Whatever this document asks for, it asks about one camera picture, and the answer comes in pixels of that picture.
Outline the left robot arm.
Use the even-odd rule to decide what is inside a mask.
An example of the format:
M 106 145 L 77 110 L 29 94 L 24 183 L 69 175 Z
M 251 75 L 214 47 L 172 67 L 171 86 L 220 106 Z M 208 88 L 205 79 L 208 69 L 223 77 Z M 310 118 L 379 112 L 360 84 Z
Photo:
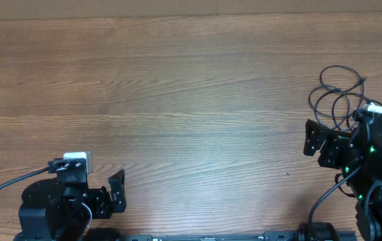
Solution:
M 117 240 L 114 231 L 92 229 L 85 234 L 94 219 L 109 219 L 124 212 L 125 170 L 108 178 L 111 187 L 88 187 L 89 162 L 85 158 L 55 159 L 48 163 L 52 179 L 29 185 L 22 193 L 19 208 L 21 232 L 15 240 Z

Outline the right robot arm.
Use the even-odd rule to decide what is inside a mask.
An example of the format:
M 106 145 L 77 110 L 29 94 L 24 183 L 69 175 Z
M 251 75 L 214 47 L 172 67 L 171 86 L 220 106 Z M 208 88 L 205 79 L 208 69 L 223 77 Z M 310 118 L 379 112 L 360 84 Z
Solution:
M 319 151 L 321 167 L 338 169 L 357 199 L 357 227 L 364 240 L 382 240 L 382 106 L 370 104 L 353 113 L 358 127 L 351 133 L 306 122 L 304 154 Z

